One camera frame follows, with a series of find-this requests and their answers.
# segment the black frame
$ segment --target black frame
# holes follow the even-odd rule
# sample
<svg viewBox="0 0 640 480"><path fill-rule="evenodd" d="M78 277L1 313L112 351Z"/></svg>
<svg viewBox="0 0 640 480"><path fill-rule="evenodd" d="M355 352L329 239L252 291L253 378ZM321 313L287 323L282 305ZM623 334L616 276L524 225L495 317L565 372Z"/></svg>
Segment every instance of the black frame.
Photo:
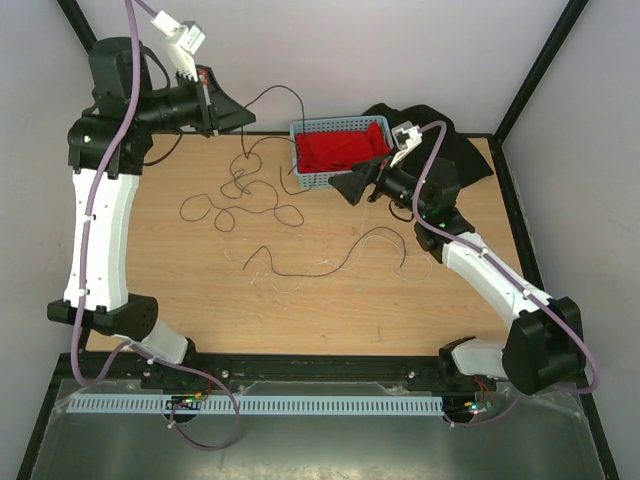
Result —
<svg viewBox="0 0 640 480"><path fill-rule="evenodd" d="M69 23L76 32L80 42L88 52L96 41L96 37L91 30L82 10L76 0L57 0ZM562 15L558 19L553 31L542 48L538 58L533 64L529 74L515 96L509 110L502 120L495 134L468 135L469 137L484 137L489 142L491 154L493 156L495 173L498 178L503 200L506 206L507 216L514 243L520 260L522 273L525 279L543 288L542 277L535 258L535 253L531 244L529 232L527 230L524 216L520 207L517 193L509 171L502 144L507 135L515 125L521 115L528 100L533 95L537 85L555 58L555 55L562 46L564 40L569 35L571 29L578 20L585 8L588 0L569 0ZM80 339L82 349L86 346L89 332L84 331ZM107 353L84 352L81 355L81 365L88 375L96 375L104 363ZM259 366L261 375L268 375L270 379L280 379L287 381L300 381L309 379L335 381L378 381L380 383L403 382L414 390L430 390L437 395L455 397L466 396L475 391L475 386L463 384L459 387L446 387L439 385L437 378L436 357L344 357L344 356L306 356L306 355L218 355L206 354L207 364L212 366L214 374L221 378L223 370L230 372L227 383L236 381L239 378L251 380L245 376L247 373L257 373ZM306 362L301 368L300 362ZM345 365L351 365L345 371ZM152 371L150 377L144 377L142 373L148 370L145 362L139 357L131 354L120 355L116 358L109 378L138 378L146 382L160 382L165 390L181 389L190 387L200 387L200 385L185 385L184 377L179 375L166 375L165 370ZM234 372L243 373L242 377L234 379ZM31 436L27 451L18 478L29 478L35 461L37 459L40 444L44 438L46 425L51 409L53 408L60 383L64 379L73 378L70 370L69 355L62 354L56 365L53 378L45 395L36 425ZM582 375L576 379L580 385L586 384L586 378ZM609 449L602 424L591 394L580 397L584 412L589 419L589 425L593 439L596 444L600 463L606 478L618 478L617 470L611 451Z"/></svg>

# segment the white connector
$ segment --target white connector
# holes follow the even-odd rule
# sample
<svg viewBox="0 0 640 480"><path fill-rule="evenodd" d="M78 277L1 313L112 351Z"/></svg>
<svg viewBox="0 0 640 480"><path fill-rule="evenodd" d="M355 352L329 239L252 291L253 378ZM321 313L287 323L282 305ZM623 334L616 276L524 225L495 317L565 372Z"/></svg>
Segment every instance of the white connector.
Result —
<svg viewBox="0 0 640 480"><path fill-rule="evenodd" d="M178 23L164 11L160 11L151 23L167 37L164 47L178 73L198 82L193 55L204 42L206 34L195 22Z"/></svg>

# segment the wooden table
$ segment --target wooden table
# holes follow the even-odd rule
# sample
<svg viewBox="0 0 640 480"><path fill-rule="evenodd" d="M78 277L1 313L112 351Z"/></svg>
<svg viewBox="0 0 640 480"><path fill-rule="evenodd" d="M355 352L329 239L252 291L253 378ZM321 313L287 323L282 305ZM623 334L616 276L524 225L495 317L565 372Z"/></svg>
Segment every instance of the wooden table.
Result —
<svg viewBox="0 0 640 480"><path fill-rule="evenodd" d="M259 138L246 137L247 145ZM175 137L154 141L148 159L168 150ZM472 142L492 162L487 141ZM281 204L293 204L304 215L301 227L278 223L272 212L251 215L235 210L236 225L229 233L214 228L216 211L200 222L180 218L182 202L199 193L210 194L222 207L260 210L274 205L275 193L266 185L252 185L251 195L240 200L220 194L219 187L231 178L231 160L241 153L238 136L186 137L169 159L145 170L134 202L129 290L155 296L160 316L193 339L199 351L436 355L439 347L467 335L506 338L506 328L491 307L462 278L423 254L412 225L392 218L384 199L351 207L331 188L288 196L279 185L280 166L285 186L299 190L297 178L286 176L291 168L289 142L265 140L255 152L264 166L245 182L261 179L277 186ZM256 163L254 157L241 158L235 168L249 171ZM238 193L233 185L225 191ZM494 251L519 271L496 177L464 189L458 205ZM183 213L196 218L208 208L207 200L199 197ZM290 223L299 221L290 208L280 210L279 216ZM219 220L221 227L230 226L224 214ZM300 278L275 276L257 261L243 270L243 261L267 245L281 272L326 272L334 267L321 262L339 264L358 237L378 226L404 237L409 257L401 272L392 271L399 263L398 248L379 237L368 239L364 248L358 246L345 270L302 284ZM400 243L391 232L374 233ZM266 252L256 258L268 265ZM115 345L113 339L93 332L87 349Z"/></svg>

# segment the white cable tray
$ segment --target white cable tray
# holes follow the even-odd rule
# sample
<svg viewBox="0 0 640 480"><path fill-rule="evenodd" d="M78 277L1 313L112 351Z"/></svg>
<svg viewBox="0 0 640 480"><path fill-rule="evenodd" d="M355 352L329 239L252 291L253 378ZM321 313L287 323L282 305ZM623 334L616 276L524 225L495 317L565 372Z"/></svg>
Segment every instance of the white cable tray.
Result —
<svg viewBox="0 0 640 480"><path fill-rule="evenodd" d="M180 396L80 394L69 402L67 413L168 414L176 397ZM236 400L242 415L442 416L441 397L241 395ZM233 409L228 398L215 395L180 413L231 415Z"/></svg>

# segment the black cloth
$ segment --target black cloth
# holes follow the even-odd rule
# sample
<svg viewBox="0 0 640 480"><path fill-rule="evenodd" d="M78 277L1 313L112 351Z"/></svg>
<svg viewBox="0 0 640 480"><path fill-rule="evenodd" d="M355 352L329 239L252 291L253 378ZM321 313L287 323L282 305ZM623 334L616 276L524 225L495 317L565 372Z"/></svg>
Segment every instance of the black cloth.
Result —
<svg viewBox="0 0 640 480"><path fill-rule="evenodd" d="M493 170L491 170L491 167L487 164L482 154L467 138L456 132L451 119L431 107L415 105L404 110L396 110L388 107L384 103L378 103L362 115L383 115L387 118L389 127L391 128L407 121L423 127L427 123L444 120L447 124L447 133L442 142L438 157L446 158L455 163L458 170L460 187L464 188L477 182L481 178L493 175ZM404 171L414 177L420 176L424 164L436 143L438 133L440 133L440 130L434 128L422 134L422 143L404 159L402 165Z"/></svg>

